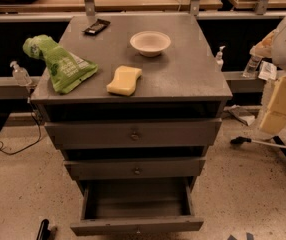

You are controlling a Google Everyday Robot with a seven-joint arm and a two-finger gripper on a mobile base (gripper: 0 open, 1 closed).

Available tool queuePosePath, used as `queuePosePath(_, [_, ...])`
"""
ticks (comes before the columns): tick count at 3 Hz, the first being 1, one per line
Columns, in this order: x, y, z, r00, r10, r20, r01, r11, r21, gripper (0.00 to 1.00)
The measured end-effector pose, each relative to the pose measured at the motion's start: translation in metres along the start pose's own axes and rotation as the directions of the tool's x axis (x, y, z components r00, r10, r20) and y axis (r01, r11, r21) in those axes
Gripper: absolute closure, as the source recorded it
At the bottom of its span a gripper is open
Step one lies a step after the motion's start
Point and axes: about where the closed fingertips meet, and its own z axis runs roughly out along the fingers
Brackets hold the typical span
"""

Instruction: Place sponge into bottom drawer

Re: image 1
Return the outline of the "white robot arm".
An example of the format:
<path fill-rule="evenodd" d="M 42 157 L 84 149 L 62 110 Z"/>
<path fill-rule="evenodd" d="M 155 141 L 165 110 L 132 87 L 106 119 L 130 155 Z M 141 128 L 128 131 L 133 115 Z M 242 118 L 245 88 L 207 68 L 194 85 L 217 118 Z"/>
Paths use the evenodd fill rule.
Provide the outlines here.
<path fill-rule="evenodd" d="M 250 54 L 262 58 L 271 58 L 275 66 L 286 71 L 286 16 L 275 30 L 251 48 Z M 286 75 L 283 75 L 274 84 L 259 129 L 267 134 L 277 135 L 285 126 Z"/>

